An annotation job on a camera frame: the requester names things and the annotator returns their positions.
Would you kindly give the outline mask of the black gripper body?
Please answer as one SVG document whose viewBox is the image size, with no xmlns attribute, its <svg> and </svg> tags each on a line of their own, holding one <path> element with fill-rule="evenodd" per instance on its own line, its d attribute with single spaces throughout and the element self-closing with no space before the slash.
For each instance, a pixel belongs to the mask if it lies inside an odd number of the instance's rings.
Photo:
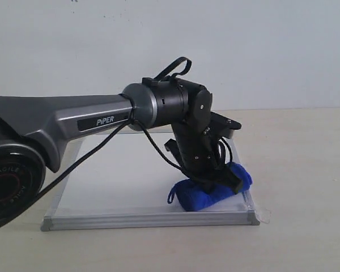
<svg viewBox="0 0 340 272">
<path fill-rule="evenodd" d="M 165 147 L 189 177 L 204 189 L 216 184 L 229 187 L 224 144 L 208 133 L 196 133 L 184 123 L 174 123 L 171 128 L 175 139 Z"/>
</svg>

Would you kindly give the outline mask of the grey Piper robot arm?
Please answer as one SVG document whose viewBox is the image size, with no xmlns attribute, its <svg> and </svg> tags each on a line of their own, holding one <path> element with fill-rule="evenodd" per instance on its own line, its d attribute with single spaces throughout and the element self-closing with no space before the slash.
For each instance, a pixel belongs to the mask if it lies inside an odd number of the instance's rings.
<svg viewBox="0 0 340 272">
<path fill-rule="evenodd" d="M 224 140 L 241 125 L 214 113 L 212 102 L 205 86 L 175 76 L 143 78 L 118 95 L 0 96 L 0 227 L 46 193 L 45 172 L 59 170 L 70 141 L 124 127 L 170 125 L 173 166 L 207 192 L 220 184 L 238 193 L 243 183 L 226 165 Z"/>
</svg>

